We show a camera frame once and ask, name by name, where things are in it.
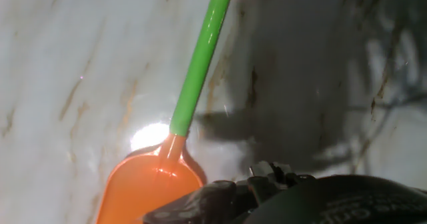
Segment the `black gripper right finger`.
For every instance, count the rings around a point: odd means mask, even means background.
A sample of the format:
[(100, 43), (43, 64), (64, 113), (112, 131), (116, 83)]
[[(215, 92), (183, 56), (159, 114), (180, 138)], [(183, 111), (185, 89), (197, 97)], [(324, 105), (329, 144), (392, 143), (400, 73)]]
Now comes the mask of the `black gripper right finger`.
[(278, 188), (290, 188), (305, 181), (314, 180), (312, 175), (298, 175), (292, 171), (289, 165), (281, 163), (270, 163), (273, 171), (273, 180)]

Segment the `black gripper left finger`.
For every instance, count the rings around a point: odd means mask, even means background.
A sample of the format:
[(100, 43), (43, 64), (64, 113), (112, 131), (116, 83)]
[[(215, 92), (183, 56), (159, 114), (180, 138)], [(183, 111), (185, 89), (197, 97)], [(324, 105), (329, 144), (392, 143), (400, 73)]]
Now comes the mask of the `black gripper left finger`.
[(266, 161), (250, 167), (245, 181), (214, 181), (142, 217), (143, 224), (242, 223), (273, 194), (278, 168)]

